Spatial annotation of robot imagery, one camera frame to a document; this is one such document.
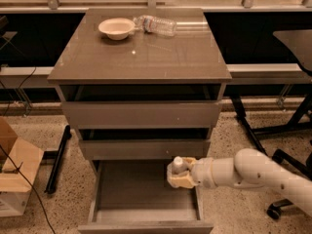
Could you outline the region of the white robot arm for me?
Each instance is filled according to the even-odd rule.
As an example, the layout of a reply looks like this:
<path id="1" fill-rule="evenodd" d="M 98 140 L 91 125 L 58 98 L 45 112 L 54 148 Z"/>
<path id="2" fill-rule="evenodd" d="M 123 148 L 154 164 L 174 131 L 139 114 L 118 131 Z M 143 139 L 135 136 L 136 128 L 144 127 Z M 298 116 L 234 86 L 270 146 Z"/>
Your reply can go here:
<path id="1" fill-rule="evenodd" d="M 223 159 L 176 156 L 167 166 L 167 181 L 173 188 L 187 189 L 268 187 L 312 215 L 312 181 L 284 169 L 255 149 L 241 149 L 233 158 Z"/>

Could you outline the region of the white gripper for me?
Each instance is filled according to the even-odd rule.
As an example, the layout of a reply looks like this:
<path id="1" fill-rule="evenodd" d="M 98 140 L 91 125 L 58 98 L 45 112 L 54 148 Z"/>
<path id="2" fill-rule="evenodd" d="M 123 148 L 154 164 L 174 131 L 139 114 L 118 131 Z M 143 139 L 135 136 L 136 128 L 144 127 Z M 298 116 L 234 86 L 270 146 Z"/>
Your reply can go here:
<path id="1" fill-rule="evenodd" d="M 173 169 L 167 167 L 167 182 L 173 188 L 191 189 L 197 185 L 215 189 L 213 161 L 213 158 L 196 160 L 193 157 L 183 157 L 182 167 L 185 169 L 185 172 L 175 175 Z"/>

